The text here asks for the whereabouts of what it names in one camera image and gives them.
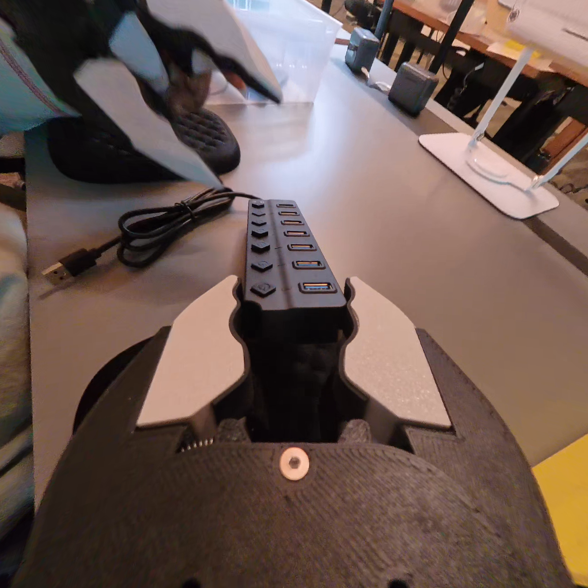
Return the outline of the black textured wrist rest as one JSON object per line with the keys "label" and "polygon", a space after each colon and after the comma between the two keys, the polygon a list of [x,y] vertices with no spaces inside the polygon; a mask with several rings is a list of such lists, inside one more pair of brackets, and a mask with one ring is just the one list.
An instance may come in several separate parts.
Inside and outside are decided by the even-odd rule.
{"label": "black textured wrist rest", "polygon": [[[112,135],[81,118],[55,119],[47,127],[51,161],[69,179],[98,185],[183,180],[136,151],[119,131]],[[217,175],[238,167],[238,141],[217,114],[202,108],[175,118],[172,127]]]}

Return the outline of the person's left hand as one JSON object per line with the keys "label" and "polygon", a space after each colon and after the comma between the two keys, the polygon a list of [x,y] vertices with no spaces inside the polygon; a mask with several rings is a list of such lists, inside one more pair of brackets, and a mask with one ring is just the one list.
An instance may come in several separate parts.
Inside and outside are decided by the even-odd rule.
{"label": "person's left hand", "polygon": [[197,113],[208,97],[212,71],[188,75],[172,63],[168,69],[168,77],[165,102],[171,115],[180,118]]}

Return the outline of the person's cream sweater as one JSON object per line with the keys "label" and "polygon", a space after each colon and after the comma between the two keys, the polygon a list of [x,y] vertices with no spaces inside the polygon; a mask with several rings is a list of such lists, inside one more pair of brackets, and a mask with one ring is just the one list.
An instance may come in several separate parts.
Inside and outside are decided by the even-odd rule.
{"label": "person's cream sweater", "polygon": [[24,217],[1,205],[1,528],[33,507],[33,433]]}

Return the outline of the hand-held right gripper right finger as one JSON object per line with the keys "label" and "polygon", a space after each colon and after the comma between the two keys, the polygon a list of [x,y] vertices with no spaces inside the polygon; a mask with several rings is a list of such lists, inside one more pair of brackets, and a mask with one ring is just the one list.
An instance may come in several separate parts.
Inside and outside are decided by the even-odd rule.
{"label": "hand-held right gripper right finger", "polygon": [[341,376],[365,401],[372,431],[398,424],[446,431],[452,422],[413,322],[354,276],[347,280],[352,331],[342,349]]}

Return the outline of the person's left forearm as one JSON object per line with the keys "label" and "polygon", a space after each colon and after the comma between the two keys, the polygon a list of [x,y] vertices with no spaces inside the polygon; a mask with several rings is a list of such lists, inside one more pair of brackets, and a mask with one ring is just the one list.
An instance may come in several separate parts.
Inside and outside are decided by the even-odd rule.
{"label": "person's left forearm", "polygon": [[1,136],[33,129],[55,118],[78,118],[40,77],[1,19]]}

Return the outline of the small grey box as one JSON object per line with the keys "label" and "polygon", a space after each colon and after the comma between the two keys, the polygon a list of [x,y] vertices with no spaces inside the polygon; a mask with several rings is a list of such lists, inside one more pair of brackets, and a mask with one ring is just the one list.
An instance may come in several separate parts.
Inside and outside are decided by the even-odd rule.
{"label": "small grey box", "polygon": [[378,54],[380,41],[371,30],[356,27],[350,35],[345,63],[354,74],[369,74]]}
{"label": "small grey box", "polygon": [[387,99],[405,114],[416,118],[423,111],[439,84],[439,78],[420,65],[401,64]]}

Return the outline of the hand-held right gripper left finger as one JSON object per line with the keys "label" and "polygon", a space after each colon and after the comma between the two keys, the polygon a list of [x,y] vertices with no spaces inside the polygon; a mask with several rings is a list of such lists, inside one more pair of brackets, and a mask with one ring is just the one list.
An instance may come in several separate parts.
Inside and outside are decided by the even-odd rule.
{"label": "hand-held right gripper left finger", "polygon": [[137,429],[187,424],[216,430],[213,403],[246,374],[246,353],[231,330],[239,278],[229,275],[173,321],[136,421]]}

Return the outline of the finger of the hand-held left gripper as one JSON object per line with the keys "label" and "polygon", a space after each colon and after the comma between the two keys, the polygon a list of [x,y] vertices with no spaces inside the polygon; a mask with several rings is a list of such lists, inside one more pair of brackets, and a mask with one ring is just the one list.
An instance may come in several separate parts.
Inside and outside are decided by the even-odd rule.
{"label": "finger of the hand-held left gripper", "polygon": [[136,78],[123,63],[91,59],[74,73],[74,79],[136,151],[183,179],[222,187],[202,158],[179,140],[170,122],[147,105]]}
{"label": "finger of the hand-held left gripper", "polygon": [[146,24],[169,48],[189,55],[197,49],[257,94],[282,102],[282,88],[266,56],[226,1],[147,1]]}

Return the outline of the white board stand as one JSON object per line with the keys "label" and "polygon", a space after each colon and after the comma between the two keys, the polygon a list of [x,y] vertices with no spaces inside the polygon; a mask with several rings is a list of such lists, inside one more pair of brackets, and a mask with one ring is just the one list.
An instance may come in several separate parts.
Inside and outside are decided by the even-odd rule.
{"label": "white board stand", "polygon": [[567,68],[575,72],[587,68],[587,55],[572,57],[562,50],[549,49],[527,41],[520,56],[499,88],[481,122],[471,135],[463,133],[427,134],[419,137],[419,144],[456,176],[472,187],[486,201],[505,216],[525,220],[558,207],[558,199],[546,185],[549,180],[581,150],[587,146],[587,134],[570,148],[550,170],[530,179],[518,168],[482,143],[485,130],[498,107],[522,73],[534,51],[549,56],[552,62],[568,62]]}

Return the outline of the yellow plastic bin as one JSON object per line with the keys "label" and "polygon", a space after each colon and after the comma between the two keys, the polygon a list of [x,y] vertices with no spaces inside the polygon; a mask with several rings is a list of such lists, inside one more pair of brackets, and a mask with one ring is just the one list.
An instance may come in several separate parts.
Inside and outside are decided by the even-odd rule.
{"label": "yellow plastic bin", "polygon": [[587,587],[587,435],[533,467],[564,562]]}

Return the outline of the long wooden table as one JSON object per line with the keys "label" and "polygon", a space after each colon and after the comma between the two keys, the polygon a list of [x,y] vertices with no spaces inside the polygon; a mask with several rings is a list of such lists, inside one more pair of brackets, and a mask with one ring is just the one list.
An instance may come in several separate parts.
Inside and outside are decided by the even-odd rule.
{"label": "long wooden table", "polygon": [[[428,6],[424,1],[395,1],[393,8],[429,26],[432,30],[442,31],[446,36],[449,34],[449,25],[445,20],[439,19],[441,12]],[[499,7],[497,1],[488,1],[487,10],[487,23],[480,34],[472,35],[459,31],[456,39],[511,68],[521,55],[523,46],[504,36],[507,9]],[[535,78],[542,72],[553,72],[582,86],[587,86],[586,66],[550,55],[546,49],[533,48],[532,55],[523,68],[523,74]]]}

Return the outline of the clear plastic bin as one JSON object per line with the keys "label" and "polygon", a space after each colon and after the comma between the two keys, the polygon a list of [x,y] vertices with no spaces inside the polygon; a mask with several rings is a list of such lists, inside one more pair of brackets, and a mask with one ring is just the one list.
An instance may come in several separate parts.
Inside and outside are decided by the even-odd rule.
{"label": "clear plastic bin", "polygon": [[282,103],[313,103],[342,24],[308,1],[228,4],[265,55]]}

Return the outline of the black light stand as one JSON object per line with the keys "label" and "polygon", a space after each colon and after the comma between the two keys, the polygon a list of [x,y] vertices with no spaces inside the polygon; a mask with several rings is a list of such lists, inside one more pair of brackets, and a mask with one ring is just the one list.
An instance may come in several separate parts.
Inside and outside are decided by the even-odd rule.
{"label": "black light stand", "polygon": [[464,23],[468,12],[470,11],[471,7],[473,6],[474,1],[461,1],[457,10],[455,11],[455,15],[453,16],[451,23],[448,26],[448,29],[443,37],[442,42],[440,43],[439,50],[433,61],[430,64],[429,71],[433,74],[437,74],[439,69],[442,67],[447,55],[449,53],[450,48],[454,40],[457,37],[457,34],[460,32],[460,28]]}

